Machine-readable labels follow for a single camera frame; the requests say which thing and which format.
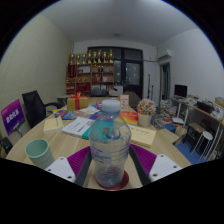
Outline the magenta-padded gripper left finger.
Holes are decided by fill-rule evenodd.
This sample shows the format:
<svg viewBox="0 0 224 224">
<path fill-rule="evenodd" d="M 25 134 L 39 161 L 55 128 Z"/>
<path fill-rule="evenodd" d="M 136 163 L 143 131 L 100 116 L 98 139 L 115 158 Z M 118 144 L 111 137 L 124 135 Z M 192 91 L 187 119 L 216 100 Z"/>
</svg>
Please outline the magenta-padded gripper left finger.
<svg viewBox="0 0 224 224">
<path fill-rule="evenodd" d="M 92 161 L 90 147 L 85 147 L 68 158 L 59 157 L 46 171 L 78 186 L 83 186 Z"/>
</svg>

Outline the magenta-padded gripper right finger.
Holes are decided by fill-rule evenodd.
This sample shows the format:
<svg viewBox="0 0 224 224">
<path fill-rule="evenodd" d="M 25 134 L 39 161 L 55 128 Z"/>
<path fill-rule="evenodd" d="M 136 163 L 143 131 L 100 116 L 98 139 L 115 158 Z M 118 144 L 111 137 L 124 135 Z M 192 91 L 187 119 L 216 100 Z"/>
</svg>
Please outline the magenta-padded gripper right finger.
<svg viewBox="0 0 224 224">
<path fill-rule="evenodd" d="M 129 154 L 143 186 L 181 170 L 181 167 L 165 154 L 155 155 L 134 144 L 130 145 Z"/>
</svg>

